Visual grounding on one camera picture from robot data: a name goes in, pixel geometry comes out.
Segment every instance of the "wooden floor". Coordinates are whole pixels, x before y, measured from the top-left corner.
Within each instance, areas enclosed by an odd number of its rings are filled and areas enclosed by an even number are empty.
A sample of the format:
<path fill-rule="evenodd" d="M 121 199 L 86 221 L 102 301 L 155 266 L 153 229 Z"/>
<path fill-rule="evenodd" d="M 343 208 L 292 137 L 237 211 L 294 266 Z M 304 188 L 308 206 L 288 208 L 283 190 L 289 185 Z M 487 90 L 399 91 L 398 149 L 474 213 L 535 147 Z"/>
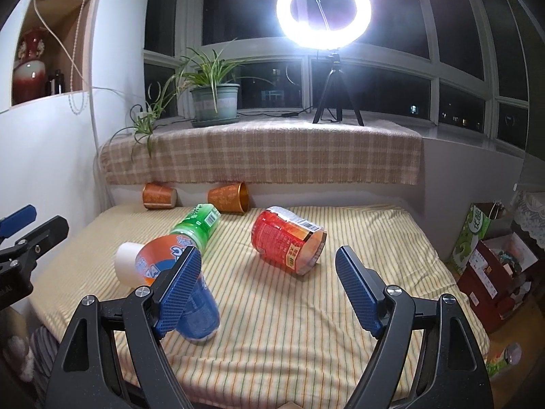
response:
<path fill-rule="evenodd" d="M 520 363 L 491 383 L 495 409 L 501 409 L 515 394 L 536 359 L 545 348 L 545 319 L 530 297 L 503 327 L 489 334 L 490 355 L 501 352 L 510 343 L 522 348 Z"/>

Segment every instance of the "tripod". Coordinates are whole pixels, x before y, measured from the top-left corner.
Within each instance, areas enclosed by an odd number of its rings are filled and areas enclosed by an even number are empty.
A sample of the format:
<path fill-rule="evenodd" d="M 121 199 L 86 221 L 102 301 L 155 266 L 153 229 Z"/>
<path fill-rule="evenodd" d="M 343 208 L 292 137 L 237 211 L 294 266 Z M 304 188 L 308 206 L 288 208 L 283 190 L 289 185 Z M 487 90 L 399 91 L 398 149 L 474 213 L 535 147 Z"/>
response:
<path fill-rule="evenodd" d="M 320 98 L 320 103 L 318 105 L 318 110 L 316 111 L 316 114 L 314 115 L 314 120 L 312 122 L 316 124 L 322 119 L 322 115 L 325 109 L 325 101 L 327 99 L 329 91 L 331 90 L 331 87 L 333 86 L 333 93 L 335 96 L 335 103 L 336 103 L 336 110 L 337 110 L 337 121 L 342 122 L 342 105 L 341 105 L 340 89 L 344 87 L 344 89 L 346 90 L 348 94 L 348 99 L 350 100 L 352 109 L 354 110 L 354 113 L 356 114 L 356 118 L 358 119 L 358 124 L 360 126 L 363 126 L 364 124 L 363 124 L 363 119 L 361 117 L 361 113 L 356 108 L 356 104 L 354 103 L 354 98 L 352 97 L 352 94 L 350 93 L 350 90 L 348 89 L 348 85 L 346 84 L 346 80 L 344 79 L 344 73 L 342 72 L 342 65 L 341 65 L 341 57 L 339 56 L 338 53 L 333 52 L 331 54 L 331 58 L 333 58 L 333 64 L 331 65 L 331 72 L 329 73 L 327 79 L 325 80 L 324 92 L 322 93 L 322 97 Z"/>

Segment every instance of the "blue gripper pad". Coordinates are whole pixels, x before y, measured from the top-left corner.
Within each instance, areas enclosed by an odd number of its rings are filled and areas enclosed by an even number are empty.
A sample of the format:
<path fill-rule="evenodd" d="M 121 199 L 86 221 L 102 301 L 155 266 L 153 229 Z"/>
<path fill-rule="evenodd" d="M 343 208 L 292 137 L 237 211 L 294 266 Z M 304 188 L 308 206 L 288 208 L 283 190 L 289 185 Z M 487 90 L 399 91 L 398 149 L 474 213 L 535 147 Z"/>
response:
<path fill-rule="evenodd" d="M 9 217 L 0 219 L 0 238 L 9 238 L 10 236 L 24 229 L 36 220 L 36 208 L 28 205 Z"/>
<path fill-rule="evenodd" d="M 363 329 L 380 338 L 384 330 L 378 306 L 384 299 L 384 286 L 377 285 L 354 251 L 343 246 L 335 255 L 335 268 L 356 317 Z"/>
<path fill-rule="evenodd" d="M 159 320 L 154 326 L 156 334 L 159 338 L 163 338 L 167 332 L 174 330 L 179 319 L 184 312 L 185 305 L 189 299 L 191 292 L 197 279 L 201 274 L 201 253 L 192 248 L 192 251 L 179 268 L 178 273 L 174 276 L 168 289 L 165 291 L 159 302 Z"/>

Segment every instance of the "red and white vase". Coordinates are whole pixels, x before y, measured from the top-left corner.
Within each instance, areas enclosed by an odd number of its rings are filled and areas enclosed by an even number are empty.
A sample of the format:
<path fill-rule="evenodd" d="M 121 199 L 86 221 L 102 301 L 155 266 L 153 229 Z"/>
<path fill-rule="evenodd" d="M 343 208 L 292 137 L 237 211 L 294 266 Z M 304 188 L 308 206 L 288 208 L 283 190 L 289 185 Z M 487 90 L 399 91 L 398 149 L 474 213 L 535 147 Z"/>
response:
<path fill-rule="evenodd" d="M 20 60 L 13 72 L 13 102 L 18 105 L 45 95 L 44 54 L 45 28 L 32 29 L 23 35 L 17 58 Z"/>

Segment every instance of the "green plastic container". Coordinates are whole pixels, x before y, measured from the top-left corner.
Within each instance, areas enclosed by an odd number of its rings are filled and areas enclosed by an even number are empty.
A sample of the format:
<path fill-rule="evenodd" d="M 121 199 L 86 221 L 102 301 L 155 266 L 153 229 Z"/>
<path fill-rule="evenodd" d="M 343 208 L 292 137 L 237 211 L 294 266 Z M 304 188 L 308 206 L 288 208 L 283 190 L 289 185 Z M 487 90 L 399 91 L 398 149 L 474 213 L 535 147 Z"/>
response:
<path fill-rule="evenodd" d="M 171 235 L 185 235 L 191 238 L 201 253 L 217 227 L 221 214 L 212 204 L 198 204 L 187 217 L 171 230 Z"/>
<path fill-rule="evenodd" d="M 217 112 L 214 108 L 214 97 L 211 86 L 195 88 L 191 91 L 195 120 L 193 127 L 216 126 L 235 123 L 239 120 L 236 114 L 239 84 L 217 85 Z"/>

